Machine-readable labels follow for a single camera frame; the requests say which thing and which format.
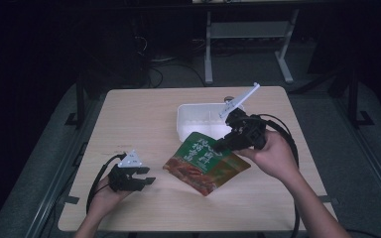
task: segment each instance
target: dark background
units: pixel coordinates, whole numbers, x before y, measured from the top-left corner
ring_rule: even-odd
[[[172,48],[203,37],[200,12],[148,16],[154,20],[151,24],[131,28],[127,18],[117,14],[83,17],[63,13],[53,2],[0,1],[0,208],[53,111],[80,74],[93,71],[94,80],[88,83],[97,90],[90,94],[139,87],[146,80],[146,62],[131,51],[136,47],[134,31],[146,34],[153,48]],[[113,26],[122,30],[113,32]],[[354,59],[361,80],[381,100],[381,1],[302,9],[293,41],[306,39],[317,41],[312,72],[324,73]],[[114,55],[113,49],[123,57]],[[134,70],[116,66],[123,64]],[[131,73],[138,79],[128,81]],[[122,74],[125,80],[113,84],[113,74]]]

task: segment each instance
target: gray carpet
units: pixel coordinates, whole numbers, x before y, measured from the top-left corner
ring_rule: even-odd
[[[286,59],[295,79],[291,85],[282,79],[273,55],[274,48],[268,46],[227,58],[214,58],[214,84],[211,86],[249,86],[257,81],[261,85],[296,89],[316,77],[306,74],[314,48],[313,43],[290,46]],[[160,87],[202,87],[195,71],[203,76],[203,57],[185,62],[176,60],[171,64],[173,65],[156,67],[163,74]],[[161,79],[160,74],[154,70],[151,71],[151,78],[153,83]],[[349,229],[367,231],[381,237],[381,185],[355,138],[357,133],[361,133],[381,163],[381,107],[374,93],[361,85],[359,110],[367,111],[375,125],[354,130],[344,114],[346,96],[340,99],[330,98],[326,94],[329,84],[330,81],[304,95],[290,95],[291,103],[341,224]],[[104,95],[100,99],[86,101],[86,121],[79,130],[75,130],[73,126],[64,124],[69,114],[75,112],[75,87],[66,93],[0,213],[0,237],[71,237],[71,233],[58,230],[58,219],[65,195],[69,191],[69,176],[75,172],[72,164],[80,161],[78,153],[83,148],[83,143],[89,139],[103,101]],[[52,208],[49,204],[53,202],[56,206],[46,209]],[[127,235],[100,231],[97,237]],[[253,234],[203,235],[250,237]],[[289,237],[290,233],[269,232],[265,235]],[[145,233],[138,234],[138,237],[191,235]],[[306,237],[306,234],[302,233],[299,237]],[[353,233],[353,237],[368,236]]]

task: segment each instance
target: white plastic container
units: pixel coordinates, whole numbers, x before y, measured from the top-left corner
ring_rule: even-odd
[[[219,112],[225,103],[183,104],[178,108],[177,130],[183,142],[190,133],[199,132],[215,140],[224,137],[231,131],[225,125],[225,119]]]

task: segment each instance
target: light wood table surface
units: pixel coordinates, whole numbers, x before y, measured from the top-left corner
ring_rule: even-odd
[[[108,159],[136,150],[155,177],[152,185],[123,200],[99,229],[113,231],[278,231],[292,230],[294,202],[285,187],[251,168],[202,196],[162,169],[182,142],[177,112],[182,104],[218,103],[249,87],[112,90],[107,94],[59,221],[60,230],[76,230],[85,217],[90,187]],[[299,149],[302,174],[317,195],[326,195],[302,130],[282,87],[261,86],[244,103],[248,115],[271,114],[291,130]],[[107,168],[108,173],[114,163]],[[330,203],[325,206],[334,215]]]

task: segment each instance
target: green and brown packet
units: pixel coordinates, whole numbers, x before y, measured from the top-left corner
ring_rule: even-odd
[[[207,196],[250,165],[231,151],[212,149],[216,141],[199,132],[192,132],[176,153],[163,165],[178,179]]]

